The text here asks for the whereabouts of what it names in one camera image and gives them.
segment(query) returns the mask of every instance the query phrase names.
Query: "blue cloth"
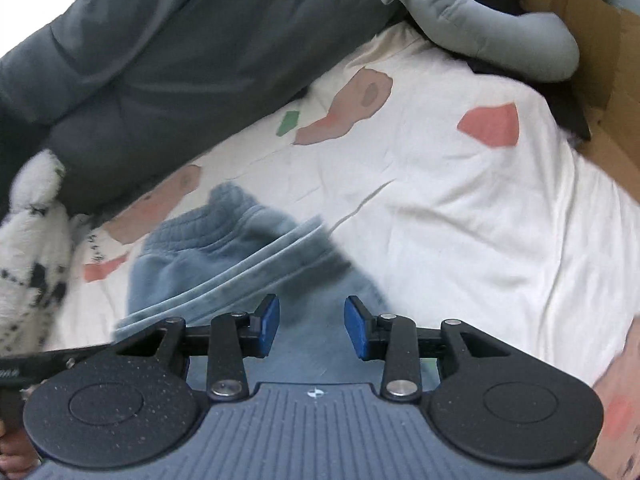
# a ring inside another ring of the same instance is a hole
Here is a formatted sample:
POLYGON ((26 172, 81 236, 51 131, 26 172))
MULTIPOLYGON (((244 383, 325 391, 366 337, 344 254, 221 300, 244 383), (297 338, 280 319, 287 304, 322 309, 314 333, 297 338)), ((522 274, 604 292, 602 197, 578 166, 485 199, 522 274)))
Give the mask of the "blue cloth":
MULTIPOLYGON (((296 225, 233 184, 213 189, 206 206, 149 236, 130 277, 130 314, 116 338, 167 316, 198 326, 225 312, 252 312, 269 293, 280 299, 280 327, 266 359, 244 360, 251 387, 261 381, 379 386, 383 363, 360 361, 343 323, 351 294, 374 315, 389 312, 376 287, 335 249, 319 218, 296 225)), ((192 358, 188 382, 204 389, 205 358, 192 358)))

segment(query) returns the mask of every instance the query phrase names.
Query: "black and white fluffy fabric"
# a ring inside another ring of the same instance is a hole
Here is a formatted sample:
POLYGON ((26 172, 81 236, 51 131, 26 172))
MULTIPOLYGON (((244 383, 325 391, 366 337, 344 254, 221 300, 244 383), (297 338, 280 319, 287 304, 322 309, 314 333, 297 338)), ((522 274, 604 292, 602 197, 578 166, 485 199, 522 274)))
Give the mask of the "black and white fluffy fabric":
POLYGON ((15 177, 0 226, 0 355, 42 348, 66 292, 68 216, 56 201, 65 170, 42 151, 15 177))

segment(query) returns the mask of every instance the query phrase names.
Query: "gray blanket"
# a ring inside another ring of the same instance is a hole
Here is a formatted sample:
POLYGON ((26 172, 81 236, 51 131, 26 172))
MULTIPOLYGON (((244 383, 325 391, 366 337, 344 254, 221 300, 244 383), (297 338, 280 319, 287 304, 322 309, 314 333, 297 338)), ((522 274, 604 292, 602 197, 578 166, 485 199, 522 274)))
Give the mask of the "gray blanket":
POLYGON ((4 109, 50 128, 46 146, 66 167, 60 199, 95 212, 276 111, 396 10, 380 0, 78 0, 0 60, 0 118, 4 109))

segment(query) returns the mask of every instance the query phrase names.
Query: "stuffed animal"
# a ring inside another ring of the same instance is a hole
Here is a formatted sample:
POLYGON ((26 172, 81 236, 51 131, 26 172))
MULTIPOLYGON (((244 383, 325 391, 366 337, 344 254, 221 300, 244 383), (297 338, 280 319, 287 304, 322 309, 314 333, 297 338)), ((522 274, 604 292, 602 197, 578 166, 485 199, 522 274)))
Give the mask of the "stuffed animal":
POLYGON ((64 175, 56 156, 43 150, 12 185, 0 225, 1 356, 40 351, 65 295, 72 241, 56 201, 64 175))
POLYGON ((536 82, 564 81, 578 68, 578 45, 552 12, 511 16, 475 0, 400 1, 427 37, 447 50, 536 82))

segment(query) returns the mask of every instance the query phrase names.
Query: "pink pattern patch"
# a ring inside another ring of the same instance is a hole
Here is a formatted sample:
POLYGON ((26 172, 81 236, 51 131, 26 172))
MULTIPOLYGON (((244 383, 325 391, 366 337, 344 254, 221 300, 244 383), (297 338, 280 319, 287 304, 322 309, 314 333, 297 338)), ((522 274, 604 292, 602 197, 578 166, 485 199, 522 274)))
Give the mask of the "pink pattern patch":
POLYGON ((458 130, 490 148, 515 146, 520 137, 518 109, 515 103, 473 108, 460 119, 458 130))
POLYGON ((602 436, 610 439, 620 438, 631 423, 634 406, 631 399, 616 395, 604 410, 602 436))
POLYGON ((158 227, 185 195, 198 188, 201 172, 195 164, 180 168, 107 222, 104 230, 123 245, 140 240, 158 227))
POLYGON ((109 276, 114 270, 127 261, 129 253, 124 253, 113 260, 98 262, 96 264, 84 264, 84 280, 87 283, 97 282, 109 276))
POLYGON ((296 132, 294 144, 315 144, 346 135, 355 123, 373 117, 382 108, 393 84, 387 74, 361 68, 335 95, 325 117, 296 132))

